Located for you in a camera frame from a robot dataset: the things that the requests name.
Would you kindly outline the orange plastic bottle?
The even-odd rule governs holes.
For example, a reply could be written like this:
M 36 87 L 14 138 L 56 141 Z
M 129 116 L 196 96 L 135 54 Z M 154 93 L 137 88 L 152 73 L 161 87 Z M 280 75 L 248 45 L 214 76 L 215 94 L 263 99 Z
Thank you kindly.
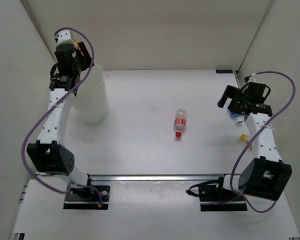
M 85 46 L 85 43 L 83 41 L 77 41 L 77 40 L 74 40 L 74 43 L 75 43 L 75 46 L 77 47 L 77 49 L 80 51 L 81 55 L 84 57 L 85 56 L 85 53 L 84 53 L 84 46 Z

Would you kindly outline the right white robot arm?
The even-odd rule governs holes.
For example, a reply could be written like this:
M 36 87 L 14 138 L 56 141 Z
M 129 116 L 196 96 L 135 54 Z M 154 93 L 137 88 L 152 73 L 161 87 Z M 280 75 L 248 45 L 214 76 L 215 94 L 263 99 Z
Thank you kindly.
M 265 104 L 271 89 L 262 83 L 250 81 L 242 88 L 228 85 L 217 105 L 223 108 L 227 99 L 228 109 L 244 116 L 250 134 L 252 161 L 240 175 L 226 174 L 223 182 L 215 186 L 214 193 L 220 200 L 228 199 L 233 190 L 237 193 L 277 201 L 290 176 L 292 167 L 283 163 L 273 135 L 272 109 Z

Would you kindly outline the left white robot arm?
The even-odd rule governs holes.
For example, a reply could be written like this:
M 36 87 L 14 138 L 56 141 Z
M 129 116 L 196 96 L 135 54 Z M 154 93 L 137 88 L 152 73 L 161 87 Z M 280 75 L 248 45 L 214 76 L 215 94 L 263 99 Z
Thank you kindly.
M 65 147 L 65 133 L 81 72 L 91 71 L 94 53 L 88 52 L 84 42 L 75 41 L 69 28 L 58 30 L 54 39 L 57 62 L 50 71 L 48 110 L 37 140 L 28 143 L 25 152 L 39 173 L 74 184 L 78 187 L 77 194 L 83 200 L 90 200 L 95 188 L 89 184 L 89 175 L 75 166 L 74 154 Z

